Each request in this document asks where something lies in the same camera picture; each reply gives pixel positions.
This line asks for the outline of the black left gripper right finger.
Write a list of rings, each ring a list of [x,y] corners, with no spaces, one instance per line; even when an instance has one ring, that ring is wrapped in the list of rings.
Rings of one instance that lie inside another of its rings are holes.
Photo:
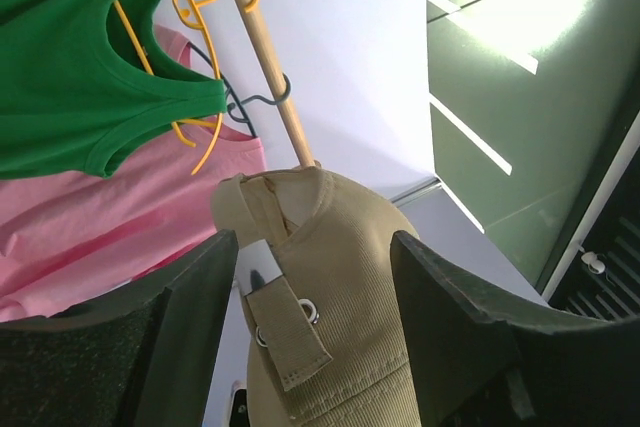
[[[425,426],[635,426],[639,321],[603,321],[508,292],[405,231],[390,247]]]

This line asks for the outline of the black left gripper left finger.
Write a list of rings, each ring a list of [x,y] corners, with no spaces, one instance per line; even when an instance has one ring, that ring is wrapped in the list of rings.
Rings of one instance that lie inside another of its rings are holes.
[[[218,232],[52,317],[1,326],[5,426],[199,426],[238,254]]]

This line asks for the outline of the beige sport cap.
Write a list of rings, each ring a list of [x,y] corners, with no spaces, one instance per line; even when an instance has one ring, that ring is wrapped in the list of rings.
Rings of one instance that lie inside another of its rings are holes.
[[[318,167],[227,179],[211,209],[241,249],[269,248],[266,261],[239,261],[236,270],[252,335],[250,423],[418,425],[390,262],[393,235],[412,228],[407,218]]]

